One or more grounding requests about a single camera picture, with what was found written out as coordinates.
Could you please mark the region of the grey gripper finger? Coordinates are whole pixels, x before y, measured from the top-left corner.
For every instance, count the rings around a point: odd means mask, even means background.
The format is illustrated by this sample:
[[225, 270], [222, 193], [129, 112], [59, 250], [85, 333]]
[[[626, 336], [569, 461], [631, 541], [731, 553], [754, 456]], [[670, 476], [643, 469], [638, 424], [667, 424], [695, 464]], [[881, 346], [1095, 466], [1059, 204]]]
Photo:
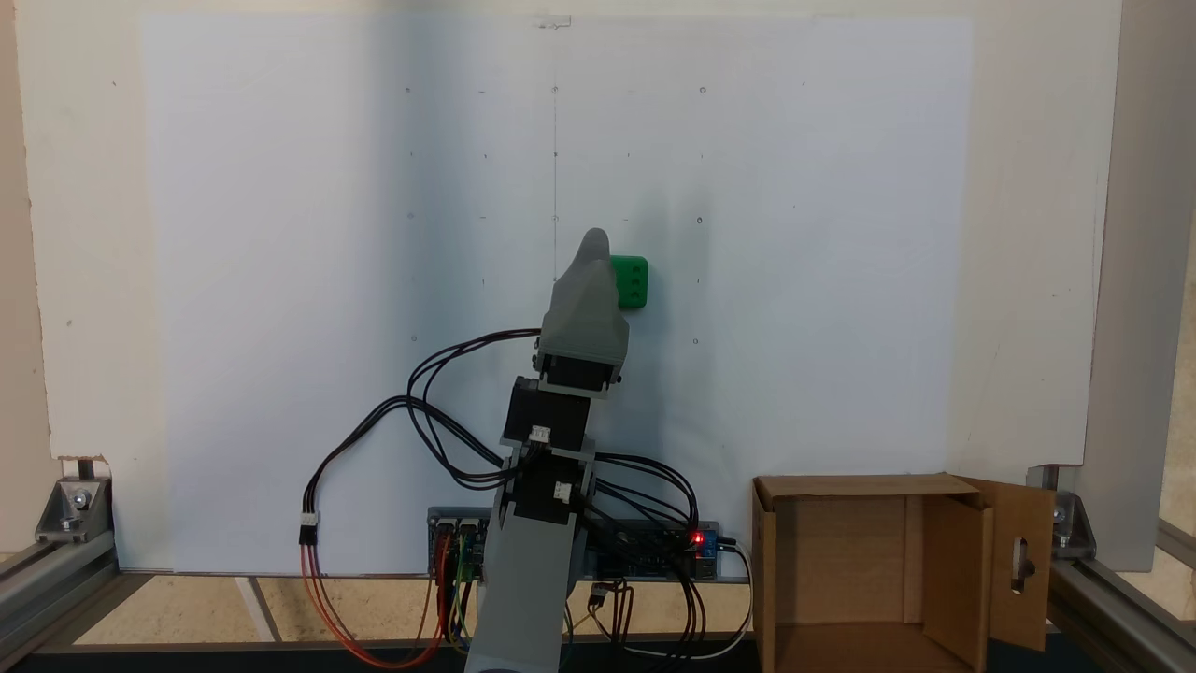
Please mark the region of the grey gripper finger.
[[554, 281], [548, 312], [565, 314], [574, 308], [585, 314], [620, 314], [620, 290], [606, 230], [587, 230], [570, 264]]

